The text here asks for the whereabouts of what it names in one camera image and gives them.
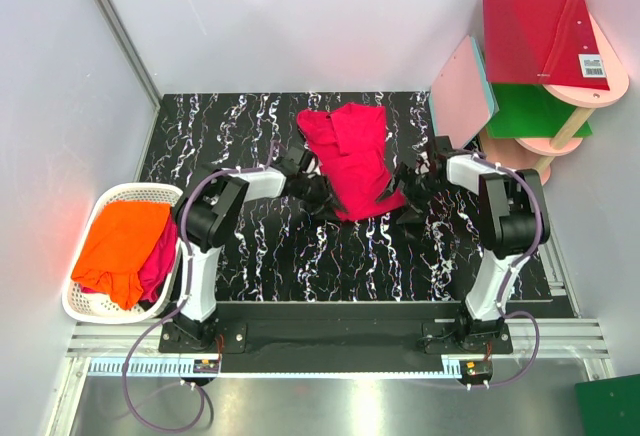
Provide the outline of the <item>crimson red t shirt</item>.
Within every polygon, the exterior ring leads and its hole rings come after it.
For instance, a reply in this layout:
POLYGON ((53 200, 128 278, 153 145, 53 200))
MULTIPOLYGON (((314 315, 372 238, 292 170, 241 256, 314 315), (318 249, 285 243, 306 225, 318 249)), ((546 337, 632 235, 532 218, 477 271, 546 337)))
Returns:
POLYGON ((297 126, 344 207, 336 212, 339 220, 377 217, 405 204, 400 191, 379 198, 391 180, 384 107, 348 103, 332 112, 306 109, 297 126))

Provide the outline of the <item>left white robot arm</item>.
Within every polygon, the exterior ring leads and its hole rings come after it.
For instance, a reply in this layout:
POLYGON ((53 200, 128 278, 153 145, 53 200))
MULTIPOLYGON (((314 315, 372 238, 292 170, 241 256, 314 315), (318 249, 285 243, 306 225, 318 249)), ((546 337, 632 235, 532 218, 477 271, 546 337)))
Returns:
POLYGON ((275 152, 272 145, 267 162, 251 168, 200 166, 173 207, 182 277, 176 309, 163 325, 165 342, 196 352, 217 342, 218 260, 245 203, 291 197, 302 201, 311 215, 329 220, 346 211, 313 152, 301 146, 280 156, 275 152))

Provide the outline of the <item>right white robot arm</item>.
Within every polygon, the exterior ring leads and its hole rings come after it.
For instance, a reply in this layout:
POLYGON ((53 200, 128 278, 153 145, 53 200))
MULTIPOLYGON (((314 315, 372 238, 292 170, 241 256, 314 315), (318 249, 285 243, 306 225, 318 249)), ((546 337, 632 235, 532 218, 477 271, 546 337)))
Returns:
POLYGON ((442 337, 466 352, 481 352, 501 337, 506 304, 521 269, 551 233, 540 174, 492 163, 482 153, 456 149, 447 136, 428 142, 414 168, 399 164, 376 200, 399 191, 406 211, 400 224, 420 222, 427 202, 442 185, 463 188, 478 198, 483 248, 475 282, 442 337))

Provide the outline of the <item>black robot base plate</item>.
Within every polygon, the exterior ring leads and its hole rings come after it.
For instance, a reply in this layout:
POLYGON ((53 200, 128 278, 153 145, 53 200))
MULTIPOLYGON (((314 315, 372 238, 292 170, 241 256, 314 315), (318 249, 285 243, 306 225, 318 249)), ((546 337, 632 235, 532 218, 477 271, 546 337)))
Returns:
POLYGON ((174 323, 163 325, 162 353, 222 352, 222 371, 318 377, 371 373, 419 374, 443 369, 443 355, 523 356, 513 319, 489 343, 459 343, 454 302, 222 302, 194 339, 174 323))

